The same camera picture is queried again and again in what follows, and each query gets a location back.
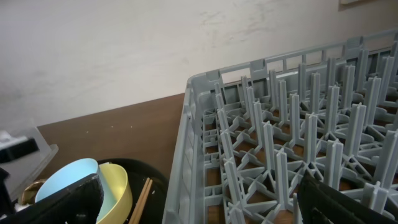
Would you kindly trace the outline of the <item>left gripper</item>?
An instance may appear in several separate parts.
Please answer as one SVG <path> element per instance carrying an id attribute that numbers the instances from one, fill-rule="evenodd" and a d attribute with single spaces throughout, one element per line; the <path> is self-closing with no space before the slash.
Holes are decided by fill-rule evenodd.
<path id="1" fill-rule="evenodd" d="M 12 137 L 7 131 L 1 131 L 1 163 L 12 162 L 28 154 L 38 151 L 34 138 L 26 136 Z M 15 213 L 9 193 L 6 188 L 5 180 L 10 174 L 1 168 L 1 215 Z"/>

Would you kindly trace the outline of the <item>gold snack wrapper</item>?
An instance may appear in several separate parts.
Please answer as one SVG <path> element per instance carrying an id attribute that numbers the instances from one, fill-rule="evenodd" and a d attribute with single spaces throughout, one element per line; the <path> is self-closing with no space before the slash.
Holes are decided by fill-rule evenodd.
<path id="1" fill-rule="evenodd" d="M 46 182 L 47 179 L 36 180 L 30 184 L 18 198 L 20 205 L 33 205 L 35 203 L 35 197 L 40 190 L 41 186 Z"/>

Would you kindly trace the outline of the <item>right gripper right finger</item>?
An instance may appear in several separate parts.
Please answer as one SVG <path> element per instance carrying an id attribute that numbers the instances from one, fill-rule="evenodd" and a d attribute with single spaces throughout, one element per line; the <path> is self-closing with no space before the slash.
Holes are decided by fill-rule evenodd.
<path id="1" fill-rule="evenodd" d="M 302 221 L 314 223 L 397 223 L 329 187 L 305 172 L 297 194 Z"/>

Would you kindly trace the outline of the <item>light blue cup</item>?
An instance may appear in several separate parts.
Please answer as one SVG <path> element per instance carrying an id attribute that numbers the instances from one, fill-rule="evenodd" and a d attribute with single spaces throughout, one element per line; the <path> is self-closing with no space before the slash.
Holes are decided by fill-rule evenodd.
<path id="1" fill-rule="evenodd" d="M 37 195 L 35 196 L 35 202 L 39 202 L 49 195 L 52 195 L 55 192 L 69 186 L 70 184 L 94 173 L 99 175 L 104 191 L 103 204 L 96 220 L 98 222 L 113 208 L 113 206 L 116 204 L 116 199 L 109 188 L 109 185 L 103 173 L 101 172 L 97 161 L 91 158 L 79 159 L 56 171 L 56 173 L 47 179 L 41 186 L 37 192 Z"/>

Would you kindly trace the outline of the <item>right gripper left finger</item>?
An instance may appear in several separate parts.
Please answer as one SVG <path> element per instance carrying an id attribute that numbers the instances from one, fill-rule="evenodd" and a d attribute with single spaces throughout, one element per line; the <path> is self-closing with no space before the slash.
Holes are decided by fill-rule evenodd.
<path id="1" fill-rule="evenodd" d="M 97 173 L 36 202 L 19 212 L 6 215 L 1 224 L 96 223 L 104 200 Z"/>

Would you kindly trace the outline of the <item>yellow bowl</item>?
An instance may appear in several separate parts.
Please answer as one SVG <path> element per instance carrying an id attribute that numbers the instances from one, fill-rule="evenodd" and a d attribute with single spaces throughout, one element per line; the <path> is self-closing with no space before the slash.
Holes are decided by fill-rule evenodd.
<path id="1" fill-rule="evenodd" d="M 99 168 L 116 203 L 97 223 L 123 224 L 128 222 L 131 216 L 133 198 L 126 170 L 117 164 L 101 164 Z"/>

